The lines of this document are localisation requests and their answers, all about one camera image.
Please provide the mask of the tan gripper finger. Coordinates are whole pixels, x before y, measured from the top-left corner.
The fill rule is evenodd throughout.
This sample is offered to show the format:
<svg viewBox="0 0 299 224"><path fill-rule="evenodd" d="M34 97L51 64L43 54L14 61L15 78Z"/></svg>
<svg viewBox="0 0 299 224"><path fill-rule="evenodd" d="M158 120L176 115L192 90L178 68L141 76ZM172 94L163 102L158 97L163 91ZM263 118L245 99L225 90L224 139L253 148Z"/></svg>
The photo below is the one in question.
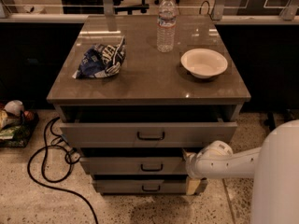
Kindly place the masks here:
<svg viewBox="0 0 299 224"><path fill-rule="evenodd" d="M196 153L195 152L189 152L189 151L187 151L183 148L182 149L182 154L183 154L183 159L186 161L188 158L194 156Z"/></svg>
<svg viewBox="0 0 299 224"><path fill-rule="evenodd" d="M186 178L186 194L193 195L200 185L199 179L193 179L190 177Z"/></svg>

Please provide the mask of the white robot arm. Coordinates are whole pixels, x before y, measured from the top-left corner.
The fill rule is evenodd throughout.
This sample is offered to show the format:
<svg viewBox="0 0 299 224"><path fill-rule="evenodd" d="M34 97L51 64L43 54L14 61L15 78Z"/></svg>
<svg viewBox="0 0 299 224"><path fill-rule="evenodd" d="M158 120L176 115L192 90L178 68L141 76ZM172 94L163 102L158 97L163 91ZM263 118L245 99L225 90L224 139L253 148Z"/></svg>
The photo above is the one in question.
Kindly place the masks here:
<svg viewBox="0 0 299 224"><path fill-rule="evenodd" d="M203 178L251 178L250 224L299 224L299 120L278 126L260 147L234 153L215 141L183 153L191 195Z"/></svg>

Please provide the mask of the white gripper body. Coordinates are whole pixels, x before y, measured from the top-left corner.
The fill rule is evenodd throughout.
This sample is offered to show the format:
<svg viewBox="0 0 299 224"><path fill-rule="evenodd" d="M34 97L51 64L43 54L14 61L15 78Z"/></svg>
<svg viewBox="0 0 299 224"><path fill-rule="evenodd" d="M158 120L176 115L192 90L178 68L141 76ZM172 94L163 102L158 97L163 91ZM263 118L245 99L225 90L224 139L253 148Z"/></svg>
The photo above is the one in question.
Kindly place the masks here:
<svg viewBox="0 0 299 224"><path fill-rule="evenodd" d="M188 176L193 179L202 179L204 175L200 172L197 162L200 161L201 154L195 154L185 161L185 168Z"/></svg>

